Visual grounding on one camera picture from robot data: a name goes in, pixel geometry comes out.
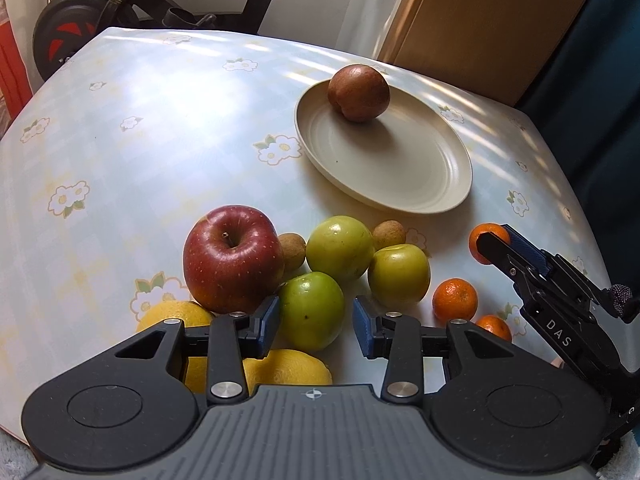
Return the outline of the green apple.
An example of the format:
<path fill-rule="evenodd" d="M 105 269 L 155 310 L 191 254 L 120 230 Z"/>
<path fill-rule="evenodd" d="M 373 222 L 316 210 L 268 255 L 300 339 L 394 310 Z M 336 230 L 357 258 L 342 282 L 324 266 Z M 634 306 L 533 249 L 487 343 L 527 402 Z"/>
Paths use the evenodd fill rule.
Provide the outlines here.
<path fill-rule="evenodd" d="M 306 246 L 310 270 L 328 274 L 342 284 L 358 280 L 373 255 L 371 231 L 349 216 L 333 216 L 321 222 Z"/>
<path fill-rule="evenodd" d="M 425 252 L 413 244 L 378 250 L 368 269 L 368 283 L 375 300 L 390 310 L 418 304 L 431 284 L 431 267 Z"/>
<path fill-rule="evenodd" d="M 279 292 L 279 333 L 293 349 L 318 352 L 341 333 L 345 299 L 328 274 L 310 272 L 288 280 Z"/>

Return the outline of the shiny red apple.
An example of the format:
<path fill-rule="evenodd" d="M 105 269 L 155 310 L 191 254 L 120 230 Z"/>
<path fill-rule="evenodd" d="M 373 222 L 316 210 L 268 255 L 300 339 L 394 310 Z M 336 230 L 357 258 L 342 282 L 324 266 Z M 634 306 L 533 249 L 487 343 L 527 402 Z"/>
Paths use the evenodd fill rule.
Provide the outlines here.
<path fill-rule="evenodd" d="M 276 229 L 260 210 L 228 205 L 209 211 L 183 246 L 183 275 L 195 301 L 217 314 L 254 312 L 284 274 Z"/>

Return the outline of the dull brownish red apple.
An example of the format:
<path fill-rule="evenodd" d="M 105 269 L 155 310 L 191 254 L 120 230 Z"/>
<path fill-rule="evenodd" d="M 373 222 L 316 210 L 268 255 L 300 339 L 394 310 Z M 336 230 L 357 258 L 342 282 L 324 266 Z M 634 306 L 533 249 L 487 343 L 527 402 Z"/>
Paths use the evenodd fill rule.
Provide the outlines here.
<path fill-rule="evenodd" d="M 375 68 L 347 65 L 329 81 L 328 100 L 333 109 L 350 122 L 370 122 L 390 105 L 390 86 Z"/>

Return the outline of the small orange mandarin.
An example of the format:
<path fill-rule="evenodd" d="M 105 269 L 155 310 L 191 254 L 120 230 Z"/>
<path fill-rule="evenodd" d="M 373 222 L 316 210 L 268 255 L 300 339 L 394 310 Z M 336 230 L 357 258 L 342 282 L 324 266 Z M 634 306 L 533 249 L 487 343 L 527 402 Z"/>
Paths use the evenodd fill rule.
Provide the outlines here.
<path fill-rule="evenodd" d="M 481 223 L 472 229 L 468 246 L 473 258 L 481 264 L 493 264 L 506 270 L 509 263 L 510 233 L 497 223 Z"/>

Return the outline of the brown kiwi fruit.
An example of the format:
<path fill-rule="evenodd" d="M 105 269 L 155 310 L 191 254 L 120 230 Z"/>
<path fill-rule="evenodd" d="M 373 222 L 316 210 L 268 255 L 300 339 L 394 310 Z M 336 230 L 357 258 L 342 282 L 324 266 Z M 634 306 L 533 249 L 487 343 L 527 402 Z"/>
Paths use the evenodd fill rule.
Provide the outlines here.
<path fill-rule="evenodd" d="M 399 244 L 405 244 L 407 231 L 397 220 L 386 220 L 379 223 L 372 230 L 372 240 L 375 250 Z"/>
<path fill-rule="evenodd" d="M 297 233 L 282 233 L 278 236 L 284 261 L 284 272 L 292 273 L 299 269 L 306 259 L 306 242 Z"/>

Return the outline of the dark teal curtain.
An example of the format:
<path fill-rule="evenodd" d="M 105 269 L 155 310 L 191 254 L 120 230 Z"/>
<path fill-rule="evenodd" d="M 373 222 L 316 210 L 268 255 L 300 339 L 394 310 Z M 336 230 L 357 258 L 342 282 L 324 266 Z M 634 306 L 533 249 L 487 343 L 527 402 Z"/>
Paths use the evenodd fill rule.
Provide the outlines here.
<path fill-rule="evenodd" d="M 639 284 L 639 0 L 587 0 L 516 104 L 570 181 L 611 281 Z"/>

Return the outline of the cream round plate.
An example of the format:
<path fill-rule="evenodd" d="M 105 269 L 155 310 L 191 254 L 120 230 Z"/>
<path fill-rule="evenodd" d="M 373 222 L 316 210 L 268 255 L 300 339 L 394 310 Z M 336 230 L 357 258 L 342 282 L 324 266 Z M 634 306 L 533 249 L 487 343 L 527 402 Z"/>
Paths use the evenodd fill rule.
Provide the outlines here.
<path fill-rule="evenodd" d="M 329 83 L 295 107 L 298 142 L 323 177 L 361 203 L 404 214 L 442 214 L 461 205 L 473 182 L 470 154 L 454 128 L 411 93 L 390 88 L 390 106 L 355 124 L 328 100 Z"/>

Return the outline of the black exercise bike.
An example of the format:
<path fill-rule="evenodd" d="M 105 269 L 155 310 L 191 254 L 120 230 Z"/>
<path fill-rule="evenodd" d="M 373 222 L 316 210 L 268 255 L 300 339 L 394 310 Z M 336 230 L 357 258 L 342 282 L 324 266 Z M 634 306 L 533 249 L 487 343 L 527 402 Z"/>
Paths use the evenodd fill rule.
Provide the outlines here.
<path fill-rule="evenodd" d="M 40 77 L 49 79 L 85 44 L 110 27 L 226 30 L 255 35 L 272 0 L 246 0 L 239 13 L 193 14 L 172 0 L 52 0 L 32 33 Z"/>

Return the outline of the wooden door panel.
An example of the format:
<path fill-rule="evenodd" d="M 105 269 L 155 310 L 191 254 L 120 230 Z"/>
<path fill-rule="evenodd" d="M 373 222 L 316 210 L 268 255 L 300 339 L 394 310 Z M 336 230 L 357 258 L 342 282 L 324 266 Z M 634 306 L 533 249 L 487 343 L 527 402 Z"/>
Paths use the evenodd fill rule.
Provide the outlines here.
<path fill-rule="evenodd" d="M 400 0 L 378 59 L 514 105 L 586 0 Z"/>

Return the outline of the red patterned curtain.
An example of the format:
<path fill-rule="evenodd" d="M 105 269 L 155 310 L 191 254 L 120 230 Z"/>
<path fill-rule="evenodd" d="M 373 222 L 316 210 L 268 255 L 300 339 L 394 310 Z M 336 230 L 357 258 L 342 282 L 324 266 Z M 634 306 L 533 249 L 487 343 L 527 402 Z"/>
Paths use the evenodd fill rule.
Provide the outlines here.
<path fill-rule="evenodd" d="M 32 98 L 27 32 L 28 0 L 1 0 L 1 135 Z"/>

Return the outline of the yellow lemon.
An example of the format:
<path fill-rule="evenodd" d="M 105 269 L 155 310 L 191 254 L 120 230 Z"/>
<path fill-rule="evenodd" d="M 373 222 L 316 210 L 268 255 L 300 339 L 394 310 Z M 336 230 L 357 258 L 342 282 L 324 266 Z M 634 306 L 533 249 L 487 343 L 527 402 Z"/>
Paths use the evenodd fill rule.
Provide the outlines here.
<path fill-rule="evenodd" d="M 319 359 L 293 349 L 271 350 L 262 360 L 245 359 L 243 368 L 248 393 L 261 385 L 328 386 L 333 384 L 330 370 Z M 190 356 L 184 384 L 194 393 L 206 389 L 207 359 Z"/>
<path fill-rule="evenodd" d="M 156 323 L 176 318 L 186 328 L 209 326 L 214 316 L 192 301 L 167 300 L 153 306 L 137 325 L 137 333 L 143 332 Z"/>

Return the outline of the floral plaid tablecloth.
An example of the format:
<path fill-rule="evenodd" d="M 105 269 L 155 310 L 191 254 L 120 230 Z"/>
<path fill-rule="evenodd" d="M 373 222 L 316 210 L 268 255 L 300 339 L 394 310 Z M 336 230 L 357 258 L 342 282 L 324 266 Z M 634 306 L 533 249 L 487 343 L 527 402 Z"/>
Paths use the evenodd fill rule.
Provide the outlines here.
<path fill-rule="evenodd" d="M 385 219 L 326 180 L 296 136 L 299 98 L 353 62 L 231 32 L 113 28 L 39 89 L 1 142 L 4 430 L 21 434 L 35 388 L 132 335 L 154 304 L 186 298 L 183 243 L 207 211 L 252 206 L 300 235 L 334 214 Z M 380 71 L 470 153 L 473 185 L 459 207 L 402 220 L 433 282 L 471 282 L 480 312 L 503 315 L 520 346 L 552 359 L 511 283 L 473 259 L 468 237 L 480 223 L 510 224 L 608 286 L 560 166 L 524 114 L 399 67 Z"/>

